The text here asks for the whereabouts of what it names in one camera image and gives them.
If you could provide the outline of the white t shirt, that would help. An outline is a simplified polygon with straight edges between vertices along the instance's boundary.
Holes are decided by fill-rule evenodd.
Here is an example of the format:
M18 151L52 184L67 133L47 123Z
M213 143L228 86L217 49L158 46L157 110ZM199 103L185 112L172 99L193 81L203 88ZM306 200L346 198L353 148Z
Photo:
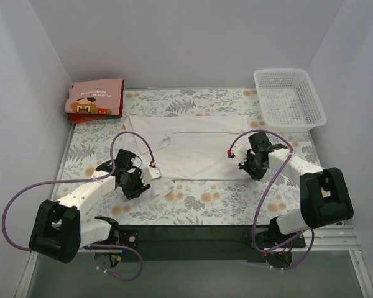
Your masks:
M153 181L137 202L157 202L175 189L176 180L232 181L246 179L227 150L247 130L244 116L138 117L129 116L124 146L146 166L155 160L162 177Z

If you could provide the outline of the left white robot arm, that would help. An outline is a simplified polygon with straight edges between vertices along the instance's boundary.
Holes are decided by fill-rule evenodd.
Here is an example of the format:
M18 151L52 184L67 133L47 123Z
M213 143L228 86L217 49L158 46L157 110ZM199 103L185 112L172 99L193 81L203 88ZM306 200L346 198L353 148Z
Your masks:
M38 208L29 248L62 263L69 263L80 248L103 245L114 248L122 242L119 224L105 216L93 220L86 212L117 188L127 199L138 198L162 176L155 165L145 168L134 164L138 156L120 149L116 158L100 164L91 177L73 192L56 200L43 201Z

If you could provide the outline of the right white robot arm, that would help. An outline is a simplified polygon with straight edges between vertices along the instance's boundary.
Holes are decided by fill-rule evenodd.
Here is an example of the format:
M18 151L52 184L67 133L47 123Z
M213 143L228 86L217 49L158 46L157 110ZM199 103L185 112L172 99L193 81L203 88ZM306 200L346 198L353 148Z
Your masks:
M300 206L270 220L267 230L257 232L257 217L253 219L252 246L262 252L283 247L304 231L349 220L354 215L351 198L342 171L322 168L293 154L287 141L273 144L269 131L251 130L246 133L250 147L232 142L228 157L236 158L240 170L254 181L261 180L268 169L275 171L270 184L283 175L300 190Z

